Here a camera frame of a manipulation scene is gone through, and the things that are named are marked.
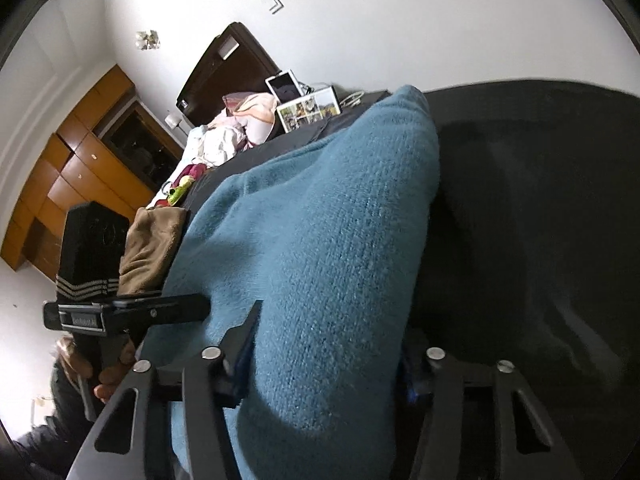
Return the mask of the person left hand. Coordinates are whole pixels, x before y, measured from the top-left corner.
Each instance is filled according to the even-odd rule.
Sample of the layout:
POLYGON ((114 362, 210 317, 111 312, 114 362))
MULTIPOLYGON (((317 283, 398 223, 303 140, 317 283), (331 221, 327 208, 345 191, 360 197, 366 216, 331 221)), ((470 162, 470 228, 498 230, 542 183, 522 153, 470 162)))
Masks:
MULTIPOLYGON (((93 376, 89 361, 80 353, 72 336, 61 337, 56 342, 56 351, 64 374, 73 386, 78 386, 81 379, 89 380, 93 376)), ((99 374, 99 383, 93 388, 94 396, 103 403, 110 400, 131 367, 134 366, 134 362, 136 362, 136 347, 128 339, 116 362, 104 368, 99 374)))

